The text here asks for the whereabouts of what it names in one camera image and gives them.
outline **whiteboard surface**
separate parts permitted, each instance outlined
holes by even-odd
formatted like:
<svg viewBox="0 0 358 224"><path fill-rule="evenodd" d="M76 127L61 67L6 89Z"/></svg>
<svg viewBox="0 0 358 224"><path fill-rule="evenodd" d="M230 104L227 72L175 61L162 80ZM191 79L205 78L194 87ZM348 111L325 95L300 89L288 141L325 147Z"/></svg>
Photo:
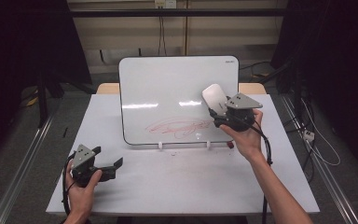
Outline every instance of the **whiteboard surface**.
<svg viewBox="0 0 358 224"><path fill-rule="evenodd" d="M269 95L252 98L263 104L261 127L271 143L272 169L306 212L319 212ZM95 188L94 215L226 216L262 212L263 192L251 165L236 147L207 148L203 144L204 147L160 150L150 145L133 149L121 134L118 95L92 95L70 153L80 144L101 147L102 152L95 157L97 167L124 159L116 179L99 183ZM62 178L47 212L65 215Z"/></svg>
<svg viewBox="0 0 358 224"><path fill-rule="evenodd" d="M226 142L201 93L217 83L238 92L233 56L125 58L119 66L124 140L131 145Z"/></svg>

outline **person's left hand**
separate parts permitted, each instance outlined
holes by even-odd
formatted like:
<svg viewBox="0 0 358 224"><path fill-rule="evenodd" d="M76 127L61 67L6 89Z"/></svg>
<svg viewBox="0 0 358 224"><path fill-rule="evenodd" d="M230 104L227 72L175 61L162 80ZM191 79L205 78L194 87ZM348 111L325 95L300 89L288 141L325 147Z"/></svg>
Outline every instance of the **person's left hand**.
<svg viewBox="0 0 358 224"><path fill-rule="evenodd" d="M65 223L86 223L91 214L94 202L94 188L97 186L103 172L96 171L85 188L79 187L71 176L71 166L73 161L69 161L66 168L66 187L69 188L69 204L71 213Z"/></svg>

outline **person's right hand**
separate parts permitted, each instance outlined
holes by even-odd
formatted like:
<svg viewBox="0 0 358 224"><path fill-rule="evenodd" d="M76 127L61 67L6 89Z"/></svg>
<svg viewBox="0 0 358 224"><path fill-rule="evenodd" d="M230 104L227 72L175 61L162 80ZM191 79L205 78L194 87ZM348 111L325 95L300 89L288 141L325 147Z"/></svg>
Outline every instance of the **person's right hand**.
<svg viewBox="0 0 358 224"><path fill-rule="evenodd" d="M257 109L254 109L253 112L255 113L255 122L261 125L263 112ZM254 127L258 130L260 129L256 123L254 124ZM244 132L238 133L224 124L220 125L219 128L234 139L238 151L246 158L246 160L253 161L256 157L262 155L261 136L255 130L250 128Z"/></svg>

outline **hand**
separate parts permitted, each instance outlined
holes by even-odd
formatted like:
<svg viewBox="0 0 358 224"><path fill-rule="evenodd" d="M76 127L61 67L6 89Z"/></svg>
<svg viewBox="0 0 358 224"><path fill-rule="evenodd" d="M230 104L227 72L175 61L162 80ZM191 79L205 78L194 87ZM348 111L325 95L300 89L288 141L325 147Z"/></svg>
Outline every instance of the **hand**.
<svg viewBox="0 0 358 224"><path fill-rule="evenodd" d="M255 114L254 127L259 130L260 128L258 127L257 123L261 125L263 112L257 109L254 109L253 112ZM238 151L246 158L246 160L252 162L256 157L262 155L261 136L259 133L255 132L255 130L250 128L245 132L238 133L224 124L220 125L219 128L234 139Z"/></svg>
<svg viewBox="0 0 358 224"><path fill-rule="evenodd" d="M71 206L71 213L66 219L65 223L86 223L91 214L91 208L94 201L94 188L97 186L103 172L96 171L88 185L85 188L79 187L71 176L72 161L69 161L66 168L66 187L69 188L69 203Z"/></svg>

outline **white table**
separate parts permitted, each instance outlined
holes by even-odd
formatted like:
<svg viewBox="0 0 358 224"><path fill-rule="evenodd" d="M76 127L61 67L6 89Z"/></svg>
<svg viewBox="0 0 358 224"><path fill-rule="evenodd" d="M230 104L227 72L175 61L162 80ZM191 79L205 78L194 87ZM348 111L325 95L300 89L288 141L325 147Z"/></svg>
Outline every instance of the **white table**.
<svg viewBox="0 0 358 224"><path fill-rule="evenodd" d="M252 98L264 106L262 128L271 143L273 170L307 212L319 212L269 95ZM95 215L233 216L262 212L263 193L250 164L235 147L197 144L158 149L127 145L118 95L91 97L71 151L79 144L102 147L96 156L98 167L124 158L117 178L97 186L92 208ZM61 179L47 212L64 214Z"/></svg>

